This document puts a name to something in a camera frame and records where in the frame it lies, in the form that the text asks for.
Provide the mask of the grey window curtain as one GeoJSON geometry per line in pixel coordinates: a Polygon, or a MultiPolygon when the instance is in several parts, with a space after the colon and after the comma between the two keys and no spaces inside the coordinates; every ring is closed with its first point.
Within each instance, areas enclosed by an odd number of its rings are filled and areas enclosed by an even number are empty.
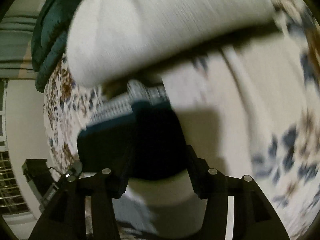
{"type": "Polygon", "coordinates": [[[31,38],[35,14],[13,14],[1,21],[1,78],[35,80],[31,60],[31,38]]]}

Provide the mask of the black striped patterned sweater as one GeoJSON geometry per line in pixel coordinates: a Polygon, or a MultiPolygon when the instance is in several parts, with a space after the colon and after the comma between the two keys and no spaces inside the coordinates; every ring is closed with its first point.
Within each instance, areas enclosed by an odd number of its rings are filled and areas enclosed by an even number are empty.
{"type": "Polygon", "coordinates": [[[120,171],[132,179],[159,181],[182,173],[196,157],[163,85],[137,80],[127,91],[101,105],[77,138],[84,172],[120,171]]]}

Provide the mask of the white framed window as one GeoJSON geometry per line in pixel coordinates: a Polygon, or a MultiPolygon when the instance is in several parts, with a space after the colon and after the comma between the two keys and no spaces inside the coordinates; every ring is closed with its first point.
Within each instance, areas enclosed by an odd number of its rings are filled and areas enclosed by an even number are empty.
{"type": "Polygon", "coordinates": [[[8,80],[1,79],[1,215],[16,215],[29,212],[18,186],[9,157],[5,127],[5,104],[8,80]]]}

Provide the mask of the dark green folded blanket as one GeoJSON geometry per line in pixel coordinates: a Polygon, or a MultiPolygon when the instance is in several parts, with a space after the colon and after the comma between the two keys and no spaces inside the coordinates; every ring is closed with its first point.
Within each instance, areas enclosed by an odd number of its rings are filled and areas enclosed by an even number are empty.
{"type": "Polygon", "coordinates": [[[31,38],[31,60],[37,73],[35,88],[43,93],[57,63],[65,53],[68,31],[82,0],[46,0],[31,38]]]}

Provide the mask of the floral bed blanket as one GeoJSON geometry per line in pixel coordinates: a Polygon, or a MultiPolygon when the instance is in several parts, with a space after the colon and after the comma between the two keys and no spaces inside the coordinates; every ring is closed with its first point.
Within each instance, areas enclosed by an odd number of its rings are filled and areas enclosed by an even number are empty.
{"type": "MultiPolygon", "coordinates": [[[[303,239],[319,214],[319,22],[308,0],[271,2],[267,23],[93,87],[73,79],[65,49],[44,89],[44,123],[60,173],[80,161],[77,138],[91,116],[129,81],[163,85],[197,157],[227,176],[251,176],[289,239],[303,239]]],[[[112,203],[120,239],[193,238],[207,206],[187,169],[159,181],[130,177],[112,203]]]]}

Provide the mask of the white garment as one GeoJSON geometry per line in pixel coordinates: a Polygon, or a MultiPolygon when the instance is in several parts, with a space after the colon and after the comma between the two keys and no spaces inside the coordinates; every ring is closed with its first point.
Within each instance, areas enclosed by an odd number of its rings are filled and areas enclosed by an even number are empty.
{"type": "Polygon", "coordinates": [[[68,31],[69,71],[93,87],[273,15],[271,0],[82,0],[68,31]]]}

